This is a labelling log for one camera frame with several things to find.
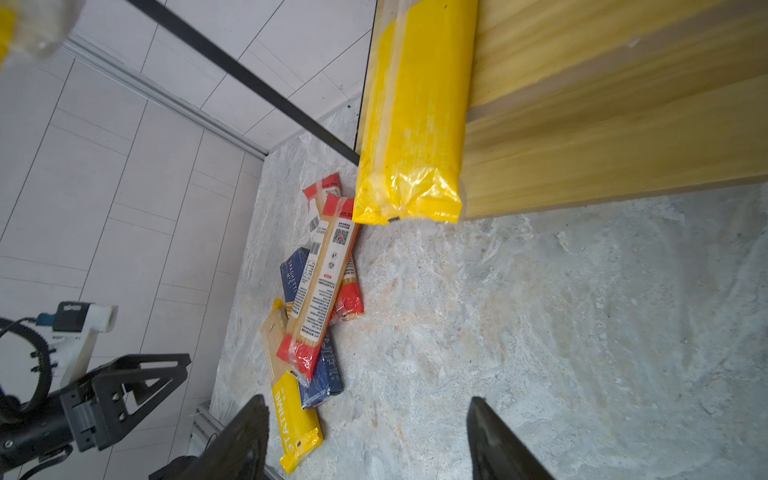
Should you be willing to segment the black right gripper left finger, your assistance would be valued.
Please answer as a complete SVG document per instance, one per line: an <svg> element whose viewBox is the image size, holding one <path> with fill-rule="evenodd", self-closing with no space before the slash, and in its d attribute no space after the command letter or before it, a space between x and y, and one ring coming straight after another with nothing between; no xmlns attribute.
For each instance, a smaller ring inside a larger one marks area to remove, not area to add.
<svg viewBox="0 0 768 480"><path fill-rule="evenodd" d="M149 479L266 479L269 408L253 396L200 456L181 456Z"/></svg>

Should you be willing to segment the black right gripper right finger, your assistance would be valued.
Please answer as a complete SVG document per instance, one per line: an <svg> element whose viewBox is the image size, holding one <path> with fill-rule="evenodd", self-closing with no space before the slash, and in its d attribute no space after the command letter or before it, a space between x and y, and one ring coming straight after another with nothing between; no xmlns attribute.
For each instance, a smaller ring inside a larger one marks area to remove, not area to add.
<svg viewBox="0 0 768 480"><path fill-rule="evenodd" d="M483 398L471 399L466 424L474 480L554 479Z"/></svg>

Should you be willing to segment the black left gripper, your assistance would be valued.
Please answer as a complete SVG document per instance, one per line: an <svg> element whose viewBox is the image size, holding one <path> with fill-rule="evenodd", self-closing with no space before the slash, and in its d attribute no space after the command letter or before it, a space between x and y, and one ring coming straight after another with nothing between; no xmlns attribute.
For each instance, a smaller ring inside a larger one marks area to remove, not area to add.
<svg viewBox="0 0 768 480"><path fill-rule="evenodd" d="M92 389L52 393L21 422L1 426L1 472L35 461L29 472L37 474L75 450L115 445L187 380L190 364L187 353L126 355L100 367Z"/></svg>

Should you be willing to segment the yellow pastatime pasta pack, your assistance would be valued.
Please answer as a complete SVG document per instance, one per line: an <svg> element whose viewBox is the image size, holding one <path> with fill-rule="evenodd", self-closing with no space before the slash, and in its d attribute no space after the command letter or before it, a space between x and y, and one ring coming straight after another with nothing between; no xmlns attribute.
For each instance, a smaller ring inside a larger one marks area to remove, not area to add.
<svg viewBox="0 0 768 480"><path fill-rule="evenodd" d="M302 408L300 384L291 366L277 357L286 324L285 303L276 299L260 333L270 365L272 397L283 449L279 462L284 471L291 474L311 452L322 445L324 435L317 412Z"/></svg>

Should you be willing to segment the red spaghetti pack top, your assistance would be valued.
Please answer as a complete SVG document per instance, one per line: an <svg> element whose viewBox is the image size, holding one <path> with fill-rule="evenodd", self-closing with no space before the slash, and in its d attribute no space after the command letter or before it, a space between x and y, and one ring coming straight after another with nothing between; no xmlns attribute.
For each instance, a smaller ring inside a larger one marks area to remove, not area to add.
<svg viewBox="0 0 768 480"><path fill-rule="evenodd" d="M300 384L311 383L347 261L358 233L354 200L330 194L311 245L277 357Z"/></svg>

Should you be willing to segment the red spaghetti pack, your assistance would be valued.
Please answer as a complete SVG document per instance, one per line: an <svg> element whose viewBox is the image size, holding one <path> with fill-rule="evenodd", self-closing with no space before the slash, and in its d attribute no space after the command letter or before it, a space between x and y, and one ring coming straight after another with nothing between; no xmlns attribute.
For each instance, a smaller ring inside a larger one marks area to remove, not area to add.
<svg viewBox="0 0 768 480"><path fill-rule="evenodd" d="M307 199L307 220L310 234L313 234L317 228L319 217L323 212L328 194L341 197L341 187L342 185L339 175L333 173L303 190L303 194ZM353 255L350 255L337 295L336 305L331 314L330 324L333 325L341 321L351 321L363 314L364 304L362 294L354 258Z"/></svg>
<svg viewBox="0 0 768 480"><path fill-rule="evenodd" d="M277 357L300 384L311 383L347 261L358 233L354 200L330 194L311 245Z"/></svg>

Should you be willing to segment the yellow kraft pasta pack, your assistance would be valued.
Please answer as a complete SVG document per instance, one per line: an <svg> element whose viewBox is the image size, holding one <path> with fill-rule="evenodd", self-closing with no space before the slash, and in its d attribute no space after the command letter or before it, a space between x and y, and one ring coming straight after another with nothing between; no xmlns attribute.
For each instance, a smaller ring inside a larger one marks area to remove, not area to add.
<svg viewBox="0 0 768 480"><path fill-rule="evenodd" d="M385 1L374 26L354 220L455 223L472 74L475 1Z"/></svg>

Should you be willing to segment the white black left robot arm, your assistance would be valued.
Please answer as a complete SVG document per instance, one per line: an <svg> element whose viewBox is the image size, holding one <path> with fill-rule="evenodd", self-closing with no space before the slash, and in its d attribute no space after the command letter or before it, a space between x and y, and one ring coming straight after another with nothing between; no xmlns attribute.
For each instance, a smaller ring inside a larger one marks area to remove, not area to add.
<svg viewBox="0 0 768 480"><path fill-rule="evenodd" d="M64 462L74 451L107 450L124 440L188 377L186 353L130 354L88 369L55 388L54 370L74 366L65 342L44 338L30 318L2 319L19 345L2 363L30 382L21 395L1 393L1 471L26 476Z"/></svg>

